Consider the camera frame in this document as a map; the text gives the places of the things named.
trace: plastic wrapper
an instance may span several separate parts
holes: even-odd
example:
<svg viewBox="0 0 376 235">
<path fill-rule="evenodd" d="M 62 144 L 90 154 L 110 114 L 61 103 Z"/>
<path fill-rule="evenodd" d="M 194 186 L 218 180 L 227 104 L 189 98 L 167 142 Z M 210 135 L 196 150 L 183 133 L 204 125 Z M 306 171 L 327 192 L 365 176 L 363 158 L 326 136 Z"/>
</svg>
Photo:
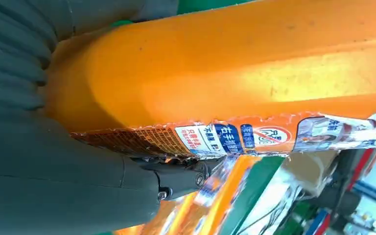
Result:
<svg viewBox="0 0 376 235">
<path fill-rule="evenodd" d="M 71 135 L 90 145 L 132 156 L 199 159 L 228 154 L 287 156 L 291 151 L 376 148 L 376 114 L 362 120 L 305 112 L 268 119 L 236 117 L 211 123 L 188 121 Z"/>
<path fill-rule="evenodd" d="M 272 235 L 300 191 L 294 176 L 279 168 L 236 234 Z"/>
<path fill-rule="evenodd" d="M 228 155 L 197 193 L 176 234 L 216 234 L 256 161 L 254 156 Z"/>
<path fill-rule="evenodd" d="M 115 231 L 116 235 L 165 235 L 181 209 L 186 196 L 173 201 L 162 201 L 155 218 L 147 224 Z"/>
</svg>

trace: metal screw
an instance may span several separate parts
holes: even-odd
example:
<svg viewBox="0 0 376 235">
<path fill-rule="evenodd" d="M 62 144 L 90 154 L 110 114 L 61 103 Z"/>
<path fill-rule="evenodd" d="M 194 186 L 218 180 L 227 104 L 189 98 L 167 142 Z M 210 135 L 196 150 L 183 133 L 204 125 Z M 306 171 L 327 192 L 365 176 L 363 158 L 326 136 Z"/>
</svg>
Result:
<svg viewBox="0 0 376 235">
<path fill-rule="evenodd" d="M 168 197 L 168 193 L 167 192 L 159 192 L 158 193 L 158 199 L 159 200 L 164 200 L 166 197 Z"/>
<path fill-rule="evenodd" d="M 197 186 L 202 187 L 205 183 L 205 177 L 203 174 L 198 174 L 197 178 L 195 179 L 195 183 Z"/>
</svg>

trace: green panel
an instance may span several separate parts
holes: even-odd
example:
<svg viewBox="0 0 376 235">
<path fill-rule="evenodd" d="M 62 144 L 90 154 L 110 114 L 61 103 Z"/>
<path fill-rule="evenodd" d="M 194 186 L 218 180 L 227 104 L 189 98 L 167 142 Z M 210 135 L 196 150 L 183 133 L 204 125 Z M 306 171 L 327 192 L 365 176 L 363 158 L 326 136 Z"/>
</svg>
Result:
<svg viewBox="0 0 376 235">
<path fill-rule="evenodd" d="M 133 23 L 132 21 L 118 21 L 118 22 L 113 23 L 113 26 L 118 27 L 118 26 L 122 26 L 125 24 L 132 24 L 132 23 Z"/>
<path fill-rule="evenodd" d="M 298 202 L 296 208 L 293 210 L 294 214 L 299 215 L 303 220 L 310 220 L 317 212 L 317 208 L 312 207 L 309 203 Z M 285 222 L 283 228 L 278 228 L 274 235 L 300 235 L 304 232 L 302 225 L 289 217 Z"/>
<path fill-rule="evenodd" d="M 214 8 L 231 6 L 252 0 L 179 0 L 178 14 L 205 11 Z"/>
<path fill-rule="evenodd" d="M 108 232 L 108 233 L 102 233 L 102 234 L 98 234 L 98 235 L 113 235 L 113 233 Z"/>
<path fill-rule="evenodd" d="M 256 163 L 247 177 L 246 186 L 233 204 L 220 234 L 235 235 L 266 189 L 284 158 L 267 157 Z"/>
</svg>

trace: warning symbol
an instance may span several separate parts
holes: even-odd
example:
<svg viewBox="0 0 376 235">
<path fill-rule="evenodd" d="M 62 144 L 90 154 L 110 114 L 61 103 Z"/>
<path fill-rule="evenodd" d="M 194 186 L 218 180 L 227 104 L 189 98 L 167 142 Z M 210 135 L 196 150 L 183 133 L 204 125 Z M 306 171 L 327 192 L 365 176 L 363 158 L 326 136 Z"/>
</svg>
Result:
<svg viewBox="0 0 376 235">
<path fill-rule="evenodd" d="M 264 126 L 253 130 L 256 145 L 273 146 L 290 140 L 290 132 L 277 126 Z"/>
</svg>

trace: label sticker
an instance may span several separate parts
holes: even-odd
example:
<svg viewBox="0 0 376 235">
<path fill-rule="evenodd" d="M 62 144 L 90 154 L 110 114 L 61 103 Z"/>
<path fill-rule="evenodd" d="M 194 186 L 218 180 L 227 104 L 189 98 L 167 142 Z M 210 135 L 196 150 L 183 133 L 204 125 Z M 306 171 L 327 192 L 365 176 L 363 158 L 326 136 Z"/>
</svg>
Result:
<svg viewBox="0 0 376 235">
<path fill-rule="evenodd" d="M 326 150 L 338 141 L 345 128 L 340 121 L 327 117 L 310 117 L 298 125 L 294 151 Z"/>
<path fill-rule="evenodd" d="M 264 126 L 254 129 L 254 138 L 257 145 L 273 146 L 286 143 L 290 140 L 291 134 L 280 127 Z"/>
<path fill-rule="evenodd" d="M 240 126 L 241 135 L 243 136 L 243 143 L 245 148 L 254 148 L 254 136 L 253 136 L 253 126 L 250 124 L 244 124 Z"/>
<path fill-rule="evenodd" d="M 176 127 L 175 131 L 192 154 L 198 156 L 227 154 L 212 125 Z"/>
<path fill-rule="evenodd" d="M 242 153 L 243 146 L 241 145 L 240 136 L 237 128 L 233 125 L 215 124 L 215 130 L 220 138 L 221 144 L 228 153 Z"/>
</svg>

